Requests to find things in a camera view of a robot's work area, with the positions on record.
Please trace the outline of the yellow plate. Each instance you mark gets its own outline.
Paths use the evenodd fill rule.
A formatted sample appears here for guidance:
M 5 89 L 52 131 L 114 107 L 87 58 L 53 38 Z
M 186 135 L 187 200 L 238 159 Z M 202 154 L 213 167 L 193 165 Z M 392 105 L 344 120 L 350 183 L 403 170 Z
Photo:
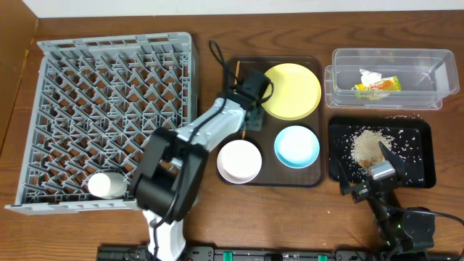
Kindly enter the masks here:
M 283 63 L 265 72 L 270 79 L 262 103 L 265 111 L 280 120 L 299 120 L 311 114 L 319 105 L 321 86 L 315 73 L 294 64 Z

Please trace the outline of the light blue bowl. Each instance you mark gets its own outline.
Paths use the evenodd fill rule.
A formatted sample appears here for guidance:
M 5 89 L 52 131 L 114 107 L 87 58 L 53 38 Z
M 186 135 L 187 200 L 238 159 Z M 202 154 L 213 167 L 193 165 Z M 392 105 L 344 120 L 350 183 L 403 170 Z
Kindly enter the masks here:
M 320 154 L 318 137 L 301 125 L 291 125 L 281 130 L 273 148 L 277 159 L 293 169 L 309 167 Z

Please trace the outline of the white pink bowl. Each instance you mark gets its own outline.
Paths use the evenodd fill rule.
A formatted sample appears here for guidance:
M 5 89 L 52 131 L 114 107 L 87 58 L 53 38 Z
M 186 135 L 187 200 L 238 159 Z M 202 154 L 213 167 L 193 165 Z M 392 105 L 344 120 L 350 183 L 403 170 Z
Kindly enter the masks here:
M 261 167 L 259 149 L 246 140 L 228 142 L 217 156 L 219 174 L 229 183 L 248 183 L 257 177 Z

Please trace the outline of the green orange snack wrapper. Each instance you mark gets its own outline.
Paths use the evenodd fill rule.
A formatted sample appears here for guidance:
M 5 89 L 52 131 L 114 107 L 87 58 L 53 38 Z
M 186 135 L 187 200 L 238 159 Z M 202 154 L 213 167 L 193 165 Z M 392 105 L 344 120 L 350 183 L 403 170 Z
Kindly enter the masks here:
M 363 83 L 354 85 L 353 90 L 358 99 L 379 100 L 387 97 L 385 91 L 401 91 L 402 86 L 397 76 L 382 78 L 379 81 L 365 86 Z

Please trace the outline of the white tissue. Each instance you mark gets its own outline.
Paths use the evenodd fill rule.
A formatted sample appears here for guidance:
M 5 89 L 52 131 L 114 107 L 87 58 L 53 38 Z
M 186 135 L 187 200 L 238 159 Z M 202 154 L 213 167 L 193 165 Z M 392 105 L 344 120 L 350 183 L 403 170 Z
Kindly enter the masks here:
M 378 72 L 371 72 L 368 70 L 360 69 L 361 83 L 364 86 L 371 86 L 382 79 L 382 74 Z

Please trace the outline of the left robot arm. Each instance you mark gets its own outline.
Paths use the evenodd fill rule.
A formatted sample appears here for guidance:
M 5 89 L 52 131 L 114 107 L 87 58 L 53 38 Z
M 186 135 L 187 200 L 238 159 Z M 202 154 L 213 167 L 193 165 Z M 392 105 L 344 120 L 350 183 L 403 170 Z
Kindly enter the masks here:
M 183 219 L 196 201 L 210 152 L 272 95 L 271 79 L 253 70 L 193 122 L 175 130 L 159 127 L 150 135 L 128 187 L 148 223 L 147 260 L 181 256 L 186 247 Z

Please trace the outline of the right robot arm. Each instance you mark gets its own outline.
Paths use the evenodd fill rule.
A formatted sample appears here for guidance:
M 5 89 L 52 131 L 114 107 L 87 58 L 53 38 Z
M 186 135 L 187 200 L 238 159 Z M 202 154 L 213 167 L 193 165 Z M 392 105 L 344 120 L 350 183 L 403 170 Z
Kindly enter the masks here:
M 349 182 L 334 153 L 329 170 L 338 175 L 342 195 L 351 195 L 355 203 L 369 204 L 378 231 L 389 246 L 385 259 L 394 254 L 425 252 L 434 246 L 435 217 L 424 207 L 401 207 L 394 190 L 406 184 L 407 164 L 383 143 L 378 145 L 385 160 L 372 166 L 370 176 L 361 183 Z

